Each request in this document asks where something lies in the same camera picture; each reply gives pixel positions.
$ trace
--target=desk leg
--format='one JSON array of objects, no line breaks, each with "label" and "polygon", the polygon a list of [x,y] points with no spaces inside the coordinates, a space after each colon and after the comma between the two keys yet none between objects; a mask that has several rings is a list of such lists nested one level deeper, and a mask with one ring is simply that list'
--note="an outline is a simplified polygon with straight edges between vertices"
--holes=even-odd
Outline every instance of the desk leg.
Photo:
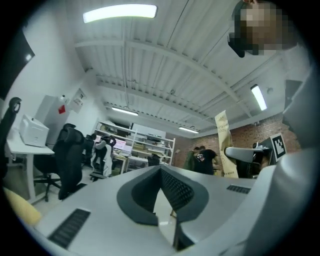
[{"label": "desk leg", "polygon": [[121,166],[121,172],[120,172],[120,174],[123,174],[124,171],[125,171],[126,161],[127,161],[127,160],[122,160],[122,166]]},{"label": "desk leg", "polygon": [[34,186],[34,155],[26,155],[26,176],[28,181],[28,190],[30,195],[30,201],[36,198],[35,186]]}]

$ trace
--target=red label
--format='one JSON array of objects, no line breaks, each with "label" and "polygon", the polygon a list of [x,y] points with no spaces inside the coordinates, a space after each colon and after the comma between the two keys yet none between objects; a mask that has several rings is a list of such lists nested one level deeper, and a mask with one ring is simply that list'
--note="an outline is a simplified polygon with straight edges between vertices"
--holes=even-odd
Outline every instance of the red label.
[{"label": "red label", "polygon": [[62,105],[61,107],[58,108],[59,114],[63,114],[66,112],[65,105]]}]

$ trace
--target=white corrugated ceiling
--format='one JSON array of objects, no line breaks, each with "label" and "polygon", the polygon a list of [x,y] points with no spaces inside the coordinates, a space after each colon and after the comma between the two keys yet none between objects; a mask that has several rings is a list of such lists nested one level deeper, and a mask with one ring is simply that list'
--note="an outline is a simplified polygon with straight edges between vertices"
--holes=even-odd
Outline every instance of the white corrugated ceiling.
[{"label": "white corrugated ceiling", "polygon": [[[155,18],[109,18],[83,22],[83,13],[133,0],[66,0],[70,32],[83,68],[94,69],[106,107],[128,108],[173,126],[205,131],[226,110],[229,121],[260,113],[250,86],[259,84],[266,103],[277,97],[275,54],[239,58],[227,44],[230,16],[238,0],[139,0],[155,4]],[[264,76],[258,72],[263,69]]]}]

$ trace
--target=white machine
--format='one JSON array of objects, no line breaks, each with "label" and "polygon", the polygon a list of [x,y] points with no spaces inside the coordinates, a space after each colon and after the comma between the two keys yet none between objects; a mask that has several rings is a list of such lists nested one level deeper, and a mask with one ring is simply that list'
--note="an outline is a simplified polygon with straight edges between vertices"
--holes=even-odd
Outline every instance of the white machine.
[{"label": "white machine", "polygon": [[45,147],[49,128],[26,114],[20,123],[19,133],[26,145]]}]

